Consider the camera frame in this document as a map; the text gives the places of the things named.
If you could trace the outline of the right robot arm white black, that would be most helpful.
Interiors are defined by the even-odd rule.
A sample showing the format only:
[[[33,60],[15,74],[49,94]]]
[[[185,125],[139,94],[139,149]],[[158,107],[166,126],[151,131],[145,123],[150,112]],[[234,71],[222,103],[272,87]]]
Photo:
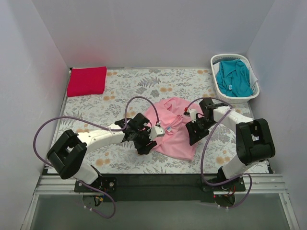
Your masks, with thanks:
[[[201,113],[191,109],[192,103],[184,109],[184,115],[190,117],[186,123],[189,144],[194,145],[206,138],[201,159],[204,160],[209,142],[219,125],[224,125],[236,135],[236,155],[222,166],[215,182],[205,179],[201,166],[201,182],[210,187],[218,186],[222,190],[230,189],[235,180],[259,162],[275,156],[275,146],[267,120],[253,119],[236,112],[234,107],[221,99],[201,97],[198,99]]]

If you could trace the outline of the pink t shirt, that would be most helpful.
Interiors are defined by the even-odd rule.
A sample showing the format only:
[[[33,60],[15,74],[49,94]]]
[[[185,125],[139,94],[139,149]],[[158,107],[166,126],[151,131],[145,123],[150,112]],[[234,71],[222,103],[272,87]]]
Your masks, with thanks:
[[[184,115],[184,109],[189,105],[189,101],[171,97],[162,99],[154,105],[165,135],[155,140],[157,145],[153,149],[175,159],[193,160],[197,145],[189,144],[186,123],[190,122],[190,117]]]

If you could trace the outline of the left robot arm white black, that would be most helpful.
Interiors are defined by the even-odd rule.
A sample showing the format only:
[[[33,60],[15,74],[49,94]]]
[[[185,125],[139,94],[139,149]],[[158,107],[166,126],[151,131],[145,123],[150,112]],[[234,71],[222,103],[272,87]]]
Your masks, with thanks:
[[[85,182],[90,191],[102,186],[102,175],[83,160],[86,154],[105,146],[132,141],[138,154],[147,155],[157,145],[155,139],[165,134],[160,122],[149,127],[149,119],[138,113],[133,119],[124,119],[110,124],[106,130],[96,129],[75,133],[66,130],[47,153],[47,159],[61,179],[74,178]]]

